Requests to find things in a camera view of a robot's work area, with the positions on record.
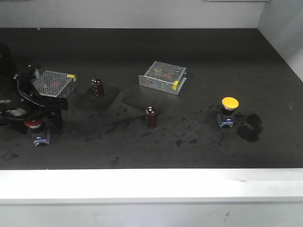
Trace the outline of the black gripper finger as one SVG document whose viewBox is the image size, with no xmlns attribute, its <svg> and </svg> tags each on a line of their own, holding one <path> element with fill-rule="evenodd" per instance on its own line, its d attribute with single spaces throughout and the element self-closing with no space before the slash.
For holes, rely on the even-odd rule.
<svg viewBox="0 0 303 227">
<path fill-rule="evenodd" d="M 47 117 L 47 119 L 58 129 L 63 127 L 63 119 L 61 109 L 53 110 Z"/>
</svg>

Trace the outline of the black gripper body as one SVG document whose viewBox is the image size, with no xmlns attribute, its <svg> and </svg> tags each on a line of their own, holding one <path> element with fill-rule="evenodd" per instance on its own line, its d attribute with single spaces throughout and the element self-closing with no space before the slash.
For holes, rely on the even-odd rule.
<svg viewBox="0 0 303 227">
<path fill-rule="evenodd" d="M 27 133 L 27 120 L 47 119 L 56 109 L 67 110 L 66 98 L 44 97 L 33 85 L 40 65 L 29 65 L 16 71 L 15 66 L 0 69 L 0 126 L 19 133 Z"/>
</svg>

